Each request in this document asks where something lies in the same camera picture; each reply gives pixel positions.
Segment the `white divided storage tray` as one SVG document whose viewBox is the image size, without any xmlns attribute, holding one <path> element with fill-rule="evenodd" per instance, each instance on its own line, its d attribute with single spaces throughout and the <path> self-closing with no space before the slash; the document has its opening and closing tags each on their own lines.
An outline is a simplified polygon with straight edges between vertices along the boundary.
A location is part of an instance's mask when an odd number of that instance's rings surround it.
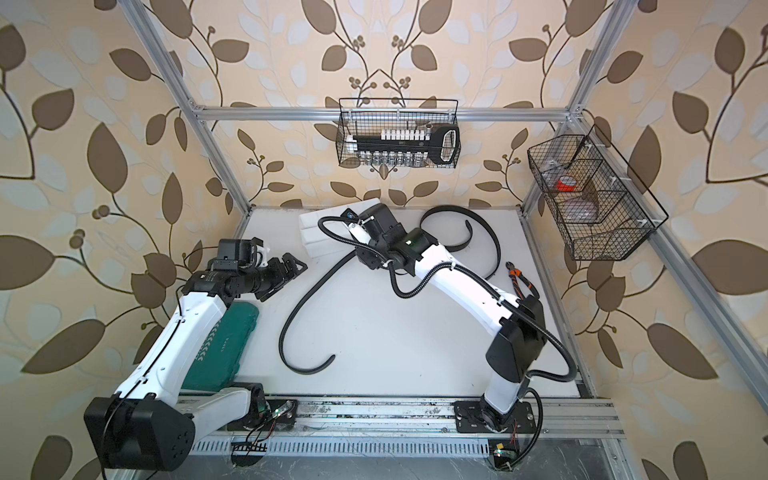
<svg viewBox="0 0 768 480">
<path fill-rule="evenodd" d="M 349 203 L 322 210 L 310 211 L 299 215 L 299 230 L 302 244 L 312 259 L 325 255 L 343 253 L 351 249 L 349 245 L 337 242 L 325 235 L 318 227 L 318 221 L 325 216 L 339 217 L 347 209 L 359 215 L 364 210 L 379 204 L 377 198 Z"/>
</svg>

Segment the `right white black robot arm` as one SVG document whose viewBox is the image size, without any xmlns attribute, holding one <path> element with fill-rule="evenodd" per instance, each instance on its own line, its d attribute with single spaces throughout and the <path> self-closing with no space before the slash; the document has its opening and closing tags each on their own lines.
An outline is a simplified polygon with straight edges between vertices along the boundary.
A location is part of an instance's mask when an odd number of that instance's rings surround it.
<svg viewBox="0 0 768 480">
<path fill-rule="evenodd" d="M 460 263 L 449 248 L 418 227 L 406 231 L 388 206 L 377 203 L 360 213 L 348 208 L 318 222 L 329 237 L 355 249 L 370 269 L 389 275 L 393 293 L 411 299 L 433 285 L 469 312 L 492 336 L 485 359 L 492 370 L 479 402 L 483 422 L 500 431 L 533 378 L 568 383 L 576 363 L 546 328 L 535 294 L 505 292 Z"/>
</svg>

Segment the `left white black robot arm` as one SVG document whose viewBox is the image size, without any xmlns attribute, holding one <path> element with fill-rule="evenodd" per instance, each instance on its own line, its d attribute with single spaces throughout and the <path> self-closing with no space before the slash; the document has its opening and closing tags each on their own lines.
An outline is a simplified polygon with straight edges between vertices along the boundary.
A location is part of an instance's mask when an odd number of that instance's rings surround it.
<svg viewBox="0 0 768 480">
<path fill-rule="evenodd" d="M 200 439 L 237 420 L 260 426 L 272 413 L 260 385 L 227 387 L 180 401 L 205 340 L 244 294 L 267 300 L 307 264 L 290 253 L 268 258 L 263 242 L 224 239 L 207 267 L 181 289 L 169 324 L 131 375 L 109 397 L 94 398 L 84 422 L 100 468 L 173 471 Z"/>
</svg>

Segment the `green plastic tool case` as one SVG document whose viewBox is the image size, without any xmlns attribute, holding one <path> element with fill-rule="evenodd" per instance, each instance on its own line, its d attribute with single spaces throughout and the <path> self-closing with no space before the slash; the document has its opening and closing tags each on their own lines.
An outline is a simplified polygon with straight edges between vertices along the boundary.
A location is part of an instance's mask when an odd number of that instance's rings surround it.
<svg viewBox="0 0 768 480">
<path fill-rule="evenodd" d="M 254 304 L 234 302 L 206 337 L 181 389 L 218 392 L 230 387 L 258 316 L 259 311 Z"/>
</svg>

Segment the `orange black pliers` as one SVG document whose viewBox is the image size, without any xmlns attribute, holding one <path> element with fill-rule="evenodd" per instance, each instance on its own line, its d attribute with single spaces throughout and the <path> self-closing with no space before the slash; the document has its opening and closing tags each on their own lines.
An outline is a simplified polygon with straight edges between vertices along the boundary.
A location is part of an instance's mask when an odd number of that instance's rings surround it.
<svg viewBox="0 0 768 480">
<path fill-rule="evenodd" d="M 540 294 L 535 285 L 527 279 L 527 277 L 518 269 L 513 262 L 507 261 L 505 267 L 508 271 L 508 276 L 512 282 L 513 290 L 515 294 L 521 298 L 527 298 L 531 296 L 535 299 L 540 298 Z"/>
</svg>

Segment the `red item in basket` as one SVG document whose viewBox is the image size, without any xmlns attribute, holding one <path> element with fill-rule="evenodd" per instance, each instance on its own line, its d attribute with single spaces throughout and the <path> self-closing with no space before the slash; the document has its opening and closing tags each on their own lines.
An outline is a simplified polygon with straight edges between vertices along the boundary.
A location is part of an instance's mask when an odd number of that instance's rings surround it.
<svg viewBox="0 0 768 480">
<path fill-rule="evenodd" d="M 578 181 L 571 176 L 561 176 L 555 183 L 555 188 L 558 192 L 574 192 L 578 186 Z"/>
</svg>

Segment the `black socket set rail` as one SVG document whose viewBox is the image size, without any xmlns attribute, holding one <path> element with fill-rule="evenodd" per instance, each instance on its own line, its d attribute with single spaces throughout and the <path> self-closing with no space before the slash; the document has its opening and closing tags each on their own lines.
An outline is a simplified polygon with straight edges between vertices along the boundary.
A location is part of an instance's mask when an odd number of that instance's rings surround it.
<svg viewBox="0 0 768 480">
<path fill-rule="evenodd" d="M 389 166 L 449 166 L 460 155 L 460 129 L 454 124 L 426 124 L 413 129 L 385 129 L 348 135 L 345 147 L 362 163 Z"/>
</svg>

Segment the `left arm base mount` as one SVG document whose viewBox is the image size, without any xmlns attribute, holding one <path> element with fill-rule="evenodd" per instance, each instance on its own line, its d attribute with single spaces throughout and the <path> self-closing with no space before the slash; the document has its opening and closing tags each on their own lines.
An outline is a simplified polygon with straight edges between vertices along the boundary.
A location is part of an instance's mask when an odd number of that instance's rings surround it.
<svg viewBox="0 0 768 480">
<path fill-rule="evenodd" d="M 267 399 L 263 406 L 252 407 L 241 419 L 229 422 L 220 431 L 269 430 L 275 425 L 277 431 L 290 430 L 297 420 L 297 399 Z"/>
</svg>

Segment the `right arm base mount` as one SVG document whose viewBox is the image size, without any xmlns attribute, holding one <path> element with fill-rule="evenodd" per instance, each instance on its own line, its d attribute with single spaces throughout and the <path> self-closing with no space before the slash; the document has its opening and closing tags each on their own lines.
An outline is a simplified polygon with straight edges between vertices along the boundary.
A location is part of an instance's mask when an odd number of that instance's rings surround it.
<svg viewBox="0 0 768 480">
<path fill-rule="evenodd" d="M 505 414 L 487 406 L 483 399 L 456 401 L 453 408 L 456 430 L 462 434 L 532 434 L 536 430 L 532 407 L 525 401 L 517 402 Z"/>
</svg>

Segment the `aluminium front rail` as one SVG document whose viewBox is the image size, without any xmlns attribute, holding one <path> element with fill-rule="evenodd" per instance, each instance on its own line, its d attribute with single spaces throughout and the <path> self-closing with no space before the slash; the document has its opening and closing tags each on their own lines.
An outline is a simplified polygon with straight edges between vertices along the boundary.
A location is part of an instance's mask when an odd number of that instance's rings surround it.
<svg viewBox="0 0 768 480">
<path fill-rule="evenodd" d="M 461 397 L 373 397 L 373 396 L 271 396 L 268 399 L 297 399 L 297 420 L 290 430 L 272 429 L 275 437 L 341 438 L 525 438 L 531 434 L 462 434 L 456 430 L 453 403 Z M 542 399 L 543 413 L 535 400 L 535 421 L 543 420 L 543 439 L 624 439 L 622 423 L 611 401 L 605 399 Z"/>
</svg>

